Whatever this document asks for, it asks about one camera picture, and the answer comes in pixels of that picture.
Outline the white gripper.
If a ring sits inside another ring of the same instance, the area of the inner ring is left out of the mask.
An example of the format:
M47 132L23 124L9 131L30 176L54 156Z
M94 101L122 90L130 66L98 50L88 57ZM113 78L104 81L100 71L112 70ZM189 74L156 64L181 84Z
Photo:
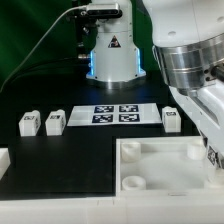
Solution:
M216 81L195 91L195 95L184 96L174 87L170 88L173 98L207 139L209 159L224 167L224 83Z

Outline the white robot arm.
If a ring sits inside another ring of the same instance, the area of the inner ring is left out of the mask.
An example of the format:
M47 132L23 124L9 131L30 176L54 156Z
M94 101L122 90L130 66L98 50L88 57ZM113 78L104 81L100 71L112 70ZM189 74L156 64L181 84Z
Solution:
M165 84L224 169L224 0L137 0L152 23L153 54ZM130 0L92 0L98 35L87 78L107 88L145 76L133 43Z

